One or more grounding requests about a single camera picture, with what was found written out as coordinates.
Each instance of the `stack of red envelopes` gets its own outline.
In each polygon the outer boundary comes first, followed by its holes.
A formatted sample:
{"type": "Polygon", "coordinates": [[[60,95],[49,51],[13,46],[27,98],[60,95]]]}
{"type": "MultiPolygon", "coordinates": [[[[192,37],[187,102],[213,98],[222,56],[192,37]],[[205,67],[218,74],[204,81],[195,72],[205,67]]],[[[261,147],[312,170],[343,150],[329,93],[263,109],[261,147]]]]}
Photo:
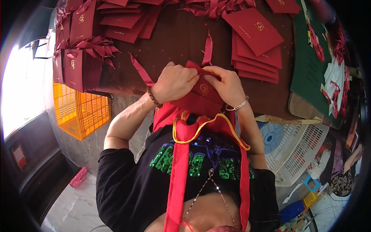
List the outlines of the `stack of red envelopes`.
{"type": "Polygon", "coordinates": [[[288,13],[292,18],[299,14],[301,7],[295,0],[265,0],[273,13],[288,13]]]}
{"type": "Polygon", "coordinates": [[[283,38],[255,9],[222,16],[233,28],[231,64],[241,77],[278,83],[283,38]]]}
{"type": "Polygon", "coordinates": [[[103,0],[97,9],[104,35],[134,43],[137,38],[149,39],[157,23],[164,0],[103,0]]]}

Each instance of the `chain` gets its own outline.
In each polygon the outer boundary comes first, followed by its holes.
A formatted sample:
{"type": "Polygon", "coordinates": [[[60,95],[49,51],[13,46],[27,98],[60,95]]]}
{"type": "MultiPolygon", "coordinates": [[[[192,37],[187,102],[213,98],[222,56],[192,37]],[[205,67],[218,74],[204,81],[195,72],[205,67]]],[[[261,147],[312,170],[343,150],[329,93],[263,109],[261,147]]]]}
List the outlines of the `chain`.
{"type": "Polygon", "coordinates": [[[236,223],[234,222],[234,219],[233,219],[233,217],[232,217],[232,213],[231,213],[231,211],[230,211],[230,209],[229,209],[229,207],[228,207],[228,204],[227,204],[226,200],[225,200],[224,197],[223,197],[223,194],[221,193],[219,187],[216,185],[216,183],[214,182],[214,180],[211,178],[211,177],[214,175],[214,169],[211,168],[211,169],[209,169],[207,172],[208,172],[208,174],[209,174],[209,178],[205,181],[204,185],[202,186],[202,188],[201,188],[200,191],[198,192],[197,196],[194,198],[194,200],[193,200],[191,206],[189,207],[188,211],[186,212],[186,214],[185,214],[183,220],[188,216],[189,211],[191,210],[193,204],[196,202],[198,196],[200,195],[201,191],[203,190],[203,188],[205,187],[205,185],[207,184],[207,182],[208,182],[209,180],[211,180],[211,181],[214,183],[214,185],[215,185],[215,187],[216,187],[216,190],[218,190],[220,196],[222,197],[222,199],[223,199],[223,201],[224,201],[224,204],[226,204],[226,207],[227,207],[227,209],[228,209],[228,212],[229,212],[229,215],[230,215],[230,217],[231,217],[231,219],[232,219],[232,222],[233,222],[234,226],[236,227],[236,223]]]}

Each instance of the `white plastic crate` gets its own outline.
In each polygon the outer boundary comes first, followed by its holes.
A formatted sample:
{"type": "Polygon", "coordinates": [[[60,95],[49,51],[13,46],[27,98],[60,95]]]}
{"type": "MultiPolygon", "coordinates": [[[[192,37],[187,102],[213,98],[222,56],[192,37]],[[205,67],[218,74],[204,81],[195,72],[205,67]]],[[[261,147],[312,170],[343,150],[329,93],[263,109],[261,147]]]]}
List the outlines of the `white plastic crate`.
{"type": "Polygon", "coordinates": [[[324,142],[329,127],[323,124],[285,124],[284,130],[277,149],[265,155],[279,187],[293,185],[303,174],[324,142]]]}

